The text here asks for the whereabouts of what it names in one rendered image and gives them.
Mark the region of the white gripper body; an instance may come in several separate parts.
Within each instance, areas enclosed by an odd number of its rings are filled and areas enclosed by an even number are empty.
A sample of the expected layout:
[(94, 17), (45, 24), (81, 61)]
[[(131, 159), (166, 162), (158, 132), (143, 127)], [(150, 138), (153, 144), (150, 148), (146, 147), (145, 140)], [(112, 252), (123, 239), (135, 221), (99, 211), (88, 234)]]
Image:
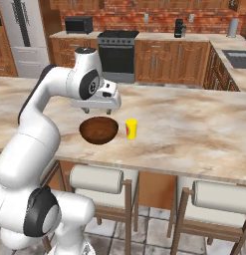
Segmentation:
[(117, 110), (121, 107), (122, 100), (119, 91), (115, 91), (113, 94), (97, 92), (85, 101), (70, 99), (70, 104), (72, 107), (81, 109)]

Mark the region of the brown wooden bowl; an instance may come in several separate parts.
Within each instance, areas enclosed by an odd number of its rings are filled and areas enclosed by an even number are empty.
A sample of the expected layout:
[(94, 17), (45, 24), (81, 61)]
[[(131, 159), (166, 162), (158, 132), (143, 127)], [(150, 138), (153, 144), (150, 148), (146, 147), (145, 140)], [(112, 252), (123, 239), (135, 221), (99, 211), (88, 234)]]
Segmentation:
[(92, 144), (105, 144), (115, 138), (119, 124), (107, 117), (93, 117), (81, 123), (79, 131), (84, 140)]

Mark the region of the yellow cup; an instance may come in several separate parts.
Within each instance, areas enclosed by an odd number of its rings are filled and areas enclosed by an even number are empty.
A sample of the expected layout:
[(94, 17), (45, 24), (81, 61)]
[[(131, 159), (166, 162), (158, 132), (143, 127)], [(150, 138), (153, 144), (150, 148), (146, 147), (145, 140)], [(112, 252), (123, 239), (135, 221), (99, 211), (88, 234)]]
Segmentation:
[(129, 119), (125, 121), (126, 129), (126, 138), (135, 139), (136, 138), (136, 129), (137, 129), (137, 120)]

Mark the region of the steel oven with black hob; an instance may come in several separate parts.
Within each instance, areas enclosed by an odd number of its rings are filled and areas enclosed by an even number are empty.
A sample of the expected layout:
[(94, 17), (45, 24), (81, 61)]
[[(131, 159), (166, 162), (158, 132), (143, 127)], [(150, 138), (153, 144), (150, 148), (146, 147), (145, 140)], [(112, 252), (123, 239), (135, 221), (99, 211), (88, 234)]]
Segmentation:
[(118, 83), (134, 82), (134, 40), (138, 31), (105, 30), (98, 36), (104, 78)]

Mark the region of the wooden base cupboards beside fridge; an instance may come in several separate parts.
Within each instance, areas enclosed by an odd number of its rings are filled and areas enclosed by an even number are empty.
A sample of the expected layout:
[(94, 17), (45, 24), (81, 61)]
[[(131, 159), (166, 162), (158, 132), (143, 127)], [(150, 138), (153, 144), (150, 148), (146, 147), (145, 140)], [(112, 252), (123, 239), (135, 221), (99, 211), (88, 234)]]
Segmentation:
[(75, 50), (79, 47), (97, 48), (96, 39), (66, 39), (52, 38), (55, 64), (61, 67), (73, 68), (75, 65)]

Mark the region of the wooden stool with white cushion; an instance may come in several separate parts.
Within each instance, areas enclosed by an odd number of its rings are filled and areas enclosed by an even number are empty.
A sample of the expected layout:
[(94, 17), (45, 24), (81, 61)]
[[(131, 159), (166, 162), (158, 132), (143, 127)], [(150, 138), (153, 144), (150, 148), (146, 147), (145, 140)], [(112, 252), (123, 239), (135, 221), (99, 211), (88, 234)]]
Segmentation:
[(176, 255), (182, 233), (231, 241), (238, 255), (246, 241), (246, 186), (178, 176), (170, 209), (167, 237)]
[(70, 191), (94, 201), (99, 225), (103, 219), (125, 224), (124, 255), (130, 255), (131, 232), (138, 227), (139, 172), (77, 164), (65, 173), (65, 178)]

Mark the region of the wide wooden base cupboard run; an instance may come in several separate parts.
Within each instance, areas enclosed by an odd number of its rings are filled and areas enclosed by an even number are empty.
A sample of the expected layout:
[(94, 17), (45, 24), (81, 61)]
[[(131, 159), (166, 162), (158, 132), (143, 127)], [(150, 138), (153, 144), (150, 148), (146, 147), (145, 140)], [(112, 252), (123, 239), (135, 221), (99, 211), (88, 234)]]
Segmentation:
[(134, 78), (137, 82), (201, 86), (208, 42), (135, 41)]

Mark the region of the black microwave oven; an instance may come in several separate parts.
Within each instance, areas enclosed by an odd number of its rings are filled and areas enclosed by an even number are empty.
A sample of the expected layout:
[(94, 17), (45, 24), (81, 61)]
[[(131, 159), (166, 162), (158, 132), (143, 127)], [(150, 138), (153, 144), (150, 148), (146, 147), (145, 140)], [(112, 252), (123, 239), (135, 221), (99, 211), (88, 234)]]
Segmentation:
[(82, 16), (66, 17), (65, 28), (68, 34), (90, 34), (93, 32), (93, 18)]

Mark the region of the silver fridge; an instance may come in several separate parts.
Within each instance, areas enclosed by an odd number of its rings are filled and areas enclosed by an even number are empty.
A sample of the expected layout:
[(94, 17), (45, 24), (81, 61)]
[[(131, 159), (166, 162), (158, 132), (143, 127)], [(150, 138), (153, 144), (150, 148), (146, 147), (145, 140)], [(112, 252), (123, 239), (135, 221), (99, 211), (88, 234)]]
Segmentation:
[(38, 0), (0, 0), (20, 78), (38, 79), (50, 64)]

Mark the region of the wooden tall cupboard unit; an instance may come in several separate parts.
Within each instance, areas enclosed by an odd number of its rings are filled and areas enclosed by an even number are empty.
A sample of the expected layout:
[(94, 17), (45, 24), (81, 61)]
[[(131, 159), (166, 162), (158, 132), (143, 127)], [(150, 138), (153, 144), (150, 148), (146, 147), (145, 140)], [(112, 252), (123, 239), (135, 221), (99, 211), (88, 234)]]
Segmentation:
[(17, 77), (17, 70), (12, 56), (9, 40), (0, 11), (0, 76)]

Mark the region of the black coffee machine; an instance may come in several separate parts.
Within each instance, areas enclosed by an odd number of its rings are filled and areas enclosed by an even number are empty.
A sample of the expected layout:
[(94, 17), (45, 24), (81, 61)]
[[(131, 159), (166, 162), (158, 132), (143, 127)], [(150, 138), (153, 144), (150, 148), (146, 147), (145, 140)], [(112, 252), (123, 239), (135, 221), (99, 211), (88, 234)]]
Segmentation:
[(186, 27), (183, 25), (182, 19), (175, 20), (175, 27), (174, 27), (174, 37), (181, 38), (183, 33), (185, 32)]

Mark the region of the wooden cupboard run under sink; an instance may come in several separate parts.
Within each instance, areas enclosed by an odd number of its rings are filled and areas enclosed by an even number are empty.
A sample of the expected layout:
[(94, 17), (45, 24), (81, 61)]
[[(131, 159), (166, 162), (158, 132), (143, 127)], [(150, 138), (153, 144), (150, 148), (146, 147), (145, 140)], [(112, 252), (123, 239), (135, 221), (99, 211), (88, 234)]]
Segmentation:
[(210, 47), (203, 88), (205, 90), (239, 92), (239, 88), (213, 46)]

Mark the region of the grey sink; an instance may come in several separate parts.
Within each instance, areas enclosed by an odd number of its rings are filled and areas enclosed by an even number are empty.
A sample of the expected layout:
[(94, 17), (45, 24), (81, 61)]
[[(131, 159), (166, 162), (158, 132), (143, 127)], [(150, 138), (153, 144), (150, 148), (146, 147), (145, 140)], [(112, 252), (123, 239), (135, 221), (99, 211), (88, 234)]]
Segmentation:
[(246, 69), (246, 51), (223, 50), (223, 54), (234, 69)]

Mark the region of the grey cylindrical canister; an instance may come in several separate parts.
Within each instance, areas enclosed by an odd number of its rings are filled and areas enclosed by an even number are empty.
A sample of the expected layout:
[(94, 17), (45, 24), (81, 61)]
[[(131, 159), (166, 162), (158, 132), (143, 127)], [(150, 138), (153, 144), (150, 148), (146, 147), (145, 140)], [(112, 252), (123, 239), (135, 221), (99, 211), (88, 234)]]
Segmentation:
[(230, 24), (229, 24), (228, 33), (227, 33), (227, 36), (229, 38), (235, 38), (236, 37), (238, 23), (239, 23), (238, 18), (231, 18), (230, 19)]

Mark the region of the wooden wall cupboards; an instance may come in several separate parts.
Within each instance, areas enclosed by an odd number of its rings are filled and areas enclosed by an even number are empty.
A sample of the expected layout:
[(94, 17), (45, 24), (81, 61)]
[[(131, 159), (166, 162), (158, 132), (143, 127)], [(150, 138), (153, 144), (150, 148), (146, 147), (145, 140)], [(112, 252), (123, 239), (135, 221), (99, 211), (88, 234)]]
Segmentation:
[[(49, 0), (52, 9), (99, 10), (105, 0)], [(232, 8), (237, 0), (132, 0), (139, 8)]]

